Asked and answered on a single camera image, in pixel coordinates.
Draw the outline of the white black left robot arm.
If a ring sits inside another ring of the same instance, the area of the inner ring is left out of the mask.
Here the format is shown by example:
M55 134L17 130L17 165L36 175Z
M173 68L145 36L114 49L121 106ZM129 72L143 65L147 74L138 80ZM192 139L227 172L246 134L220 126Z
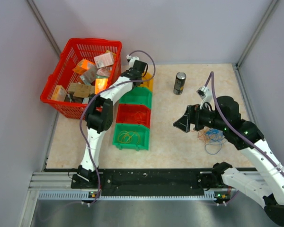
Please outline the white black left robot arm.
M113 122L114 104L127 92L142 83L148 64L135 60L130 68L119 76L117 81L99 94L93 94L85 111L87 136L83 160L78 167L78 177L84 185L91 188L98 182L99 152L105 133Z

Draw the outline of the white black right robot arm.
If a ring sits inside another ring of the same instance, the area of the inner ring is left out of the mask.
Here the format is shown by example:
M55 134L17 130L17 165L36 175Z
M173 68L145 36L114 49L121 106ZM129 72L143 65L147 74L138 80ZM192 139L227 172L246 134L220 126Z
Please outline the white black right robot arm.
M277 225L284 227L284 167L270 149L264 134L253 123L241 118L239 104L230 96L215 99L215 109L200 104L188 105L184 115L173 123L174 127L188 133L204 127L220 130L256 168L264 182L246 176L232 165L222 162L212 168L212 183L235 188L250 197Z

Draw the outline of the yellow plastic bin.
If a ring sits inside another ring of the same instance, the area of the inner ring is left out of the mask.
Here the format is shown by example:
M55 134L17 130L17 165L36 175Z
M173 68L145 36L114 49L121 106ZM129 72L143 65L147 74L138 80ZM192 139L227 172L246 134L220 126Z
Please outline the yellow plastic bin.
M135 87L143 87L143 88L147 88L148 90L150 90L151 92L153 92L153 83L154 83L154 79L149 80L152 77L152 75L147 72L146 75L144 77L142 76L136 76L134 78L134 80L142 80L142 82L134 82L131 85L131 88L134 89Z

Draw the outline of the green plastic bin upper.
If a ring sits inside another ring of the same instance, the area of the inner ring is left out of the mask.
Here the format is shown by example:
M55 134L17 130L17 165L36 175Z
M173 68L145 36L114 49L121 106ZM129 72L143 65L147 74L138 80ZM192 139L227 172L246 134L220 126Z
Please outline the green plastic bin upper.
M145 87L136 87L124 94L120 100L120 104L144 105L151 109L152 92Z

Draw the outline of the green plastic bin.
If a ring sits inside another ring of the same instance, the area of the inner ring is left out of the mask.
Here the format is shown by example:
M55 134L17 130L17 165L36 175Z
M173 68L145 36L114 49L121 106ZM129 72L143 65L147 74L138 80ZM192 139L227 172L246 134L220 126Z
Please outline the green plastic bin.
M144 105L151 109L152 92L145 87L136 87L124 94L120 100L120 104Z
M149 150L150 129L144 125L117 123L112 144L119 150Z

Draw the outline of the pink white box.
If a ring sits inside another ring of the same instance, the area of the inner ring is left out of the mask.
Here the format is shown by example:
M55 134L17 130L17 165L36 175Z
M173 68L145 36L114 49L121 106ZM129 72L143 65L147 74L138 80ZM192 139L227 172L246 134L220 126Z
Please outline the pink white box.
M94 63L98 69L111 66L115 62L114 55L111 52L107 52L94 57Z

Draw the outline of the bright orange box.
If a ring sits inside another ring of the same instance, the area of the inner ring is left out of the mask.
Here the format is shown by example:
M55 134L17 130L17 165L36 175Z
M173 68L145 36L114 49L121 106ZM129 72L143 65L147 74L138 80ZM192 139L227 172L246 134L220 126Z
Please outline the bright orange box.
M96 78L95 80L95 94L98 95L99 92L106 89L108 83L108 78Z

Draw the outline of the red plastic bin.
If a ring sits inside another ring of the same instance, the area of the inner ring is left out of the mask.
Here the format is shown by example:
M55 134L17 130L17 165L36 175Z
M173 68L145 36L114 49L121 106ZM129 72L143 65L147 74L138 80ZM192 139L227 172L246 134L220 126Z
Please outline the red plastic bin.
M119 104L116 123L139 124L150 128L151 110L144 105Z

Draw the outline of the dark drink can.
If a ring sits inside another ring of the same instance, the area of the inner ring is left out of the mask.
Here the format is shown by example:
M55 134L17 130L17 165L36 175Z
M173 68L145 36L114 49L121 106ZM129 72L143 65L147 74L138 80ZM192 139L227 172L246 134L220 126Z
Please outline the dark drink can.
M182 94L185 81L186 81L186 74L184 72L178 72L175 78L175 84L173 89L174 94L176 95Z

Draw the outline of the brown cardboard box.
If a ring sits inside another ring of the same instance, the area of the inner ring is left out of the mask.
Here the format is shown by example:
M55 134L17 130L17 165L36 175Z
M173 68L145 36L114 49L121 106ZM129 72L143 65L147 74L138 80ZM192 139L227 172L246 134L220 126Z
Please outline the brown cardboard box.
M93 85L85 85L79 83L70 83L68 88L68 93L74 97L86 98L95 92L95 87Z

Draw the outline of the green plastic bin lower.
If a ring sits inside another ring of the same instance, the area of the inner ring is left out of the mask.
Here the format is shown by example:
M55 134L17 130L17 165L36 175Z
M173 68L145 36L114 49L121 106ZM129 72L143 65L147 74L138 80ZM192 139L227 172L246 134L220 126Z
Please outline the green plastic bin lower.
M119 150L149 150L150 129L144 125L117 123L112 144Z

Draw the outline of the red plastic basket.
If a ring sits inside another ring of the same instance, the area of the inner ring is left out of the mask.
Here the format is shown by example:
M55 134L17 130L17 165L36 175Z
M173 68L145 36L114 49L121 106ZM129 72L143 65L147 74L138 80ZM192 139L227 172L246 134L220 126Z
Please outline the red plastic basket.
M68 88L70 83L95 86L96 78L108 78L107 88L110 87L121 74L121 49L122 43L120 41L98 38L71 38L61 53L55 70L49 76L40 95L40 100L51 105L67 118L80 119L87 106L85 102L87 97L74 97L69 94ZM115 62L113 65L100 69L95 65L82 75L72 71L81 60L86 59L94 63L95 56L107 52L111 52L114 55ZM51 100L57 85L62 85L67 90L67 96L63 102Z

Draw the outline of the yellow box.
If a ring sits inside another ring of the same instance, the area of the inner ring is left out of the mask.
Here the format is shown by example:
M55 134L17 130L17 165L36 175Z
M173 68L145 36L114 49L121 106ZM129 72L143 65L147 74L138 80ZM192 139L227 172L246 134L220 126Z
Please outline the yellow box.
M62 85L57 85L52 94L51 100L63 102L67 96L67 90Z

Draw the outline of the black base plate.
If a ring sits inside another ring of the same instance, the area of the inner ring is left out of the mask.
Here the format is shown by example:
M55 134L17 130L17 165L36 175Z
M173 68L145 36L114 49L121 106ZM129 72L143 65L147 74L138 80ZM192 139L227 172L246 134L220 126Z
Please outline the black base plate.
M227 188L209 168L99 169L87 182L73 175L71 188L100 189L102 196L195 196Z

